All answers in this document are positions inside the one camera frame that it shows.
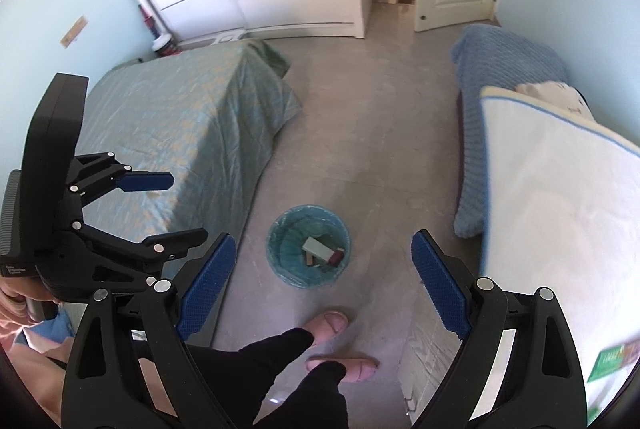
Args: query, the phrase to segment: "leg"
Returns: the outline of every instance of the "leg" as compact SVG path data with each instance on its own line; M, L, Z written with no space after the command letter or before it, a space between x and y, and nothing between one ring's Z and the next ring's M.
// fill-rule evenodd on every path
M338 384L347 370L339 362L323 362L255 429L348 429L347 402Z
M189 346L200 374L229 418L238 427L250 427L278 374L314 341L311 333L294 328L239 351ZM153 361L148 345L136 341L140 359Z

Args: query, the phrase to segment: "blue knitted blanket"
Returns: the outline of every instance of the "blue knitted blanket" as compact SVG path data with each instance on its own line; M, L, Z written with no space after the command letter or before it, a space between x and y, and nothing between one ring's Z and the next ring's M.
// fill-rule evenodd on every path
M520 83L567 82L564 63L550 47L488 24L472 24L451 49L462 92L465 130L464 180L454 221L459 237L484 230L486 151L480 90L498 86L512 90Z

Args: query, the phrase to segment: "trash bin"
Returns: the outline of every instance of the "trash bin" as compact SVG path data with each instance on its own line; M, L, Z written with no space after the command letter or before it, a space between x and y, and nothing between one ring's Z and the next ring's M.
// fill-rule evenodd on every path
M314 237L332 250L344 249L337 267L307 266L302 245ZM276 275L298 288L312 288L334 281L349 263L351 240L342 220L319 205L289 209L271 226L266 243L267 259Z
M180 49L174 42L174 38L171 34L162 34L156 38L152 47L153 51L158 57L167 57L180 53Z

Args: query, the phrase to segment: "foot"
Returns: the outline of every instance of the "foot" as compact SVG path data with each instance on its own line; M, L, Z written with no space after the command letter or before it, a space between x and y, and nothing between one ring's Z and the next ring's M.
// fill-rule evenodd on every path
M373 377L378 365L369 359L332 359L330 357L315 357L306 361L306 370L311 371L323 362L340 362L347 368L347 374L341 382L364 382Z
M314 343L311 345L313 348L344 332L348 325L349 320L345 314L329 310L311 319L303 326L303 329L313 335Z

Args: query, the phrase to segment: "baseboard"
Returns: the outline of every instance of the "baseboard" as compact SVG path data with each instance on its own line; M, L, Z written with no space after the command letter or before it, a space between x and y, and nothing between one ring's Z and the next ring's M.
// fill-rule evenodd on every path
M245 37L258 39L274 39L276 37L321 37L347 36L355 37L353 23L309 23L288 26L265 26L249 29Z
M224 30L222 32L215 32L213 34L201 35L200 37L194 37L180 41L178 46L182 50L193 50L194 48L200 48L214 44L215 42L226 43L230 40L238 40L240 37L244 37L246 30L244 28L234 28L232 30Z

